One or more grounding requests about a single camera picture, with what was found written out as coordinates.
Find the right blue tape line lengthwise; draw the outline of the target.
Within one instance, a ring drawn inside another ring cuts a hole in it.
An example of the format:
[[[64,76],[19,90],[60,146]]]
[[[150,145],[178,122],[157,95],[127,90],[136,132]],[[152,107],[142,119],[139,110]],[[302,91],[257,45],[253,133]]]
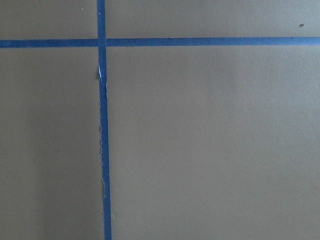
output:
[[[110,160],[108,135],[107,45],[106,7],[104,0],[97,1],[97,46],[99,69],[100,149],[103,182],[104,238],[112,239]]]

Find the right blue tape line crosswise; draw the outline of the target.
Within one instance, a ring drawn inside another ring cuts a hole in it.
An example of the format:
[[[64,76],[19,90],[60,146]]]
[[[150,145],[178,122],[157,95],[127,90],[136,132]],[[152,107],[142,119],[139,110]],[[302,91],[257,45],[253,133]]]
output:
[[[319,44],[319,37],[101,38],[25,39],[0,41],[0,47],[2,49],[80,47],[312,46]]]

